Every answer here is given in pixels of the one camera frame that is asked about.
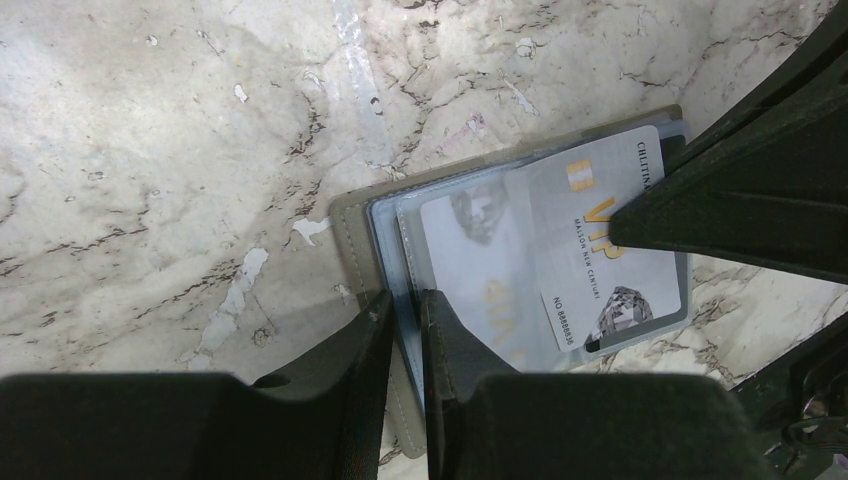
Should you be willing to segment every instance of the card chip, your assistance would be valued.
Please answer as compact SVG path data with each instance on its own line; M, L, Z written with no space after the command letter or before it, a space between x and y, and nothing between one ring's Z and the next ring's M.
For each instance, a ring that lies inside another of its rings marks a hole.
M568 164L565 170L568 172L568 183L571 185L572 192L579 192L595 186L592 162L588 158Z

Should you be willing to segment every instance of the marble table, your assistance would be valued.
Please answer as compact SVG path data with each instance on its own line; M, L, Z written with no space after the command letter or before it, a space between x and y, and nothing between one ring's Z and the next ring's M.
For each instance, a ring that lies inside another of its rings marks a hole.
M669 103L702 132L829 0L0 6L0 374L252 381L356 302L334 196ZM585 367L732 386L848 287L695 259L683 331ZM386 425L381 478L425 478Z

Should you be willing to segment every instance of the white marble countertop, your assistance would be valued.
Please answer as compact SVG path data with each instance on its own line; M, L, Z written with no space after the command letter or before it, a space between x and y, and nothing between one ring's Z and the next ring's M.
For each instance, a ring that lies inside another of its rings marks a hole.
M334 196L669 103L697 135L823 0L0 7L0 374L226 370L348 322ZM848 287L697 257L694 324L598 371L738 383ZM424 478L385 435L381 478Z

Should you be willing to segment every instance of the marble surface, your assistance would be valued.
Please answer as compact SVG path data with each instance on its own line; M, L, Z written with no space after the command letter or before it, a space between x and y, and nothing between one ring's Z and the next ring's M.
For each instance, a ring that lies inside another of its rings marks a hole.
M0 374L252 381L355 314L334 196L679 103L693 135L832 1L0 6ZM695 259L694 324L589 371L727 386L848 287ZM425 478L384 434L381 478Z

